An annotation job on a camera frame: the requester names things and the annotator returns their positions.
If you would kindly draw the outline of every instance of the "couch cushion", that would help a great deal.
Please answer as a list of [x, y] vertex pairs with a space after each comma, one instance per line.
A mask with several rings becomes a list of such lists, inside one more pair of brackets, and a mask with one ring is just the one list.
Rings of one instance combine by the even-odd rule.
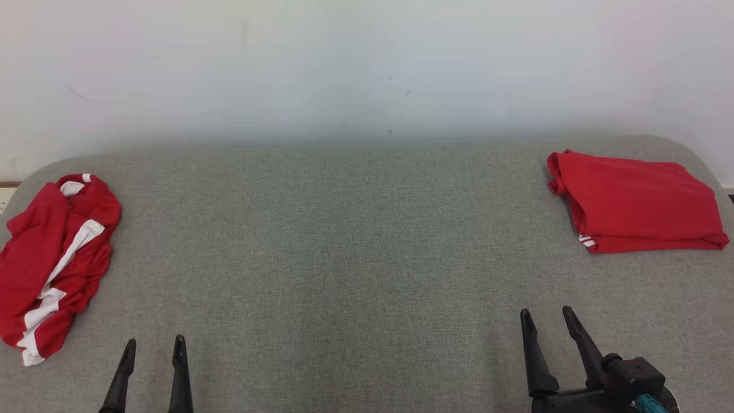
[[584, 385], [563, 305], [603, 353], [652, 362], [683, 411], [729, 410], [734, 250], [589, 254], [546, 187], [546, 157], [566, 148], [679, 162], [716, 188], [734, 234], [711, 172], [658, 137], [49, 165], [3, 228], [68, 173], [105, 180], [123, 217], [64, 347], [34, 367], [0, 348], [2, 410], [96, 412], [135, 337], [128, 411], [165, 412], [183, 334], [197, 412], [527, 412], [523, 307], [561, 387]]

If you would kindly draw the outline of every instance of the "black mount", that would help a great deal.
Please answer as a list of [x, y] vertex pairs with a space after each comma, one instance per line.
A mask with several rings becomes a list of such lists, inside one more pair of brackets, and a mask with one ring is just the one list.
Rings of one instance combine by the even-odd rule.
[[586, 388], [559, 391], [540, 350], [530, 311], [523, 309], [520, 324], [532, 413], [637, 413], [633, 405], [644, 394], [652, 395], [668, 413], [678, 412], [675, 398], [664, 386], [665, 376], [650, 363], [641, 357], [622, 360], [615, 353], [602, 357], [571, 307], [563, 307], [563, 317], [584, 363]]
[[[109, 385], [107, 397], [104, 399], [99, 413], [125, 413], [125, 402], [128, 397], [128, 379], [135, 368], [135, 339], [128, 341], [120, 365], [117, 366], [112, 384]], [[189, 379], [189, 360], [186, 357], [186, 340], [184, 336], [176, 336], [173, 345], [173, 386], [168, 413], [194, 413]]]

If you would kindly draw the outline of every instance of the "white wall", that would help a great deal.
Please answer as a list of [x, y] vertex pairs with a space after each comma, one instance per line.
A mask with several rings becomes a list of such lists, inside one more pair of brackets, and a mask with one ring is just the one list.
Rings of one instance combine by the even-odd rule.
[[731, 0], [6, 0], [0, 179], [142, 141], [641, 132], [734, 183], [733, 40]]

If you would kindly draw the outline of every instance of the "red and white jersey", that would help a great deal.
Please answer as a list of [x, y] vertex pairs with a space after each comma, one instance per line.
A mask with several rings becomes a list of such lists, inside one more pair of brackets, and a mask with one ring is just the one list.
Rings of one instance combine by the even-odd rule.
[[107, 271], [120, 202], [88, 173], [48, 183], [7, 222], [0, 252], [0, 337], [23, 350], [26, 366], [64, 344], [73, 316], [87, 308]]
[[548, 157], [548, 171], [548, 187], [566, 195], [578, 240], [592, 254], [722, 250], [729, 243], [712, 189], [677, 163], [567, 149]]

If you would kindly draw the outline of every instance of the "gray couch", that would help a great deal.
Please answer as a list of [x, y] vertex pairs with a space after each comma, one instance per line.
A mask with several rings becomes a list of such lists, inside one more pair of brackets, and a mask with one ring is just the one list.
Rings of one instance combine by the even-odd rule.
[[659, 137], [426, 148], [100, 155], [26, 179], [94, 173], [123, 205], [109, 272], [64, 347], [23, 367], [0, 348], [0, 411], [96, 412], [128, 338], [128, 412], [165, 412], [176, 334], [196, 412], [529, 412], [528, 307], [562, 388], [584, 370], [571, 305], [603, 353], [644, 356], [684, 412], [734, 409], [734, 248], [591, 255], [545, 158], [683, 164]]

